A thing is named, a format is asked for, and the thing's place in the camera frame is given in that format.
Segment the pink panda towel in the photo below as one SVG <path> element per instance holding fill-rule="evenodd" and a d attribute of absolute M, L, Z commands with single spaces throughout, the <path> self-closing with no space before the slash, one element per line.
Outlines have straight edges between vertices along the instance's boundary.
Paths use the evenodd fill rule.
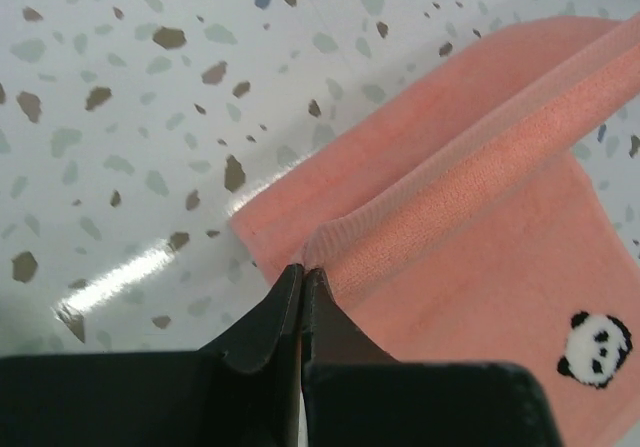
<path fill-rule="evenodd" d="M 402 360 L 504 360 L 569 446 L 639 417 L 639 269 L 571 149 L 639 92 L 639 21 L 475 41 L 258 194 L 231 227 L 264 277 L 326 271 Z"/>

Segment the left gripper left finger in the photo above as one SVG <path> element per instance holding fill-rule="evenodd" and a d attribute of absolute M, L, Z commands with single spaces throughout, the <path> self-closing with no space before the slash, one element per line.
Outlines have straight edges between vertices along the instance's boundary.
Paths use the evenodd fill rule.
<path fill-rule="evenodd" d="M 193 351 L 12 356 L 5 446 L 294 446 L 304 270 Z"/>

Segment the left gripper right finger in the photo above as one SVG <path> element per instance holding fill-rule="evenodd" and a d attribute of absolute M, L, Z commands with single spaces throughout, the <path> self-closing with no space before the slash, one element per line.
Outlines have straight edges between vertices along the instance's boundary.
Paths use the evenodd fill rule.
<path fill-rule="evenodd" d="M 404 363 L 305 278 L 302 392 L 311 446 L 560 446 L 541 385 L 504 362 Z"/>

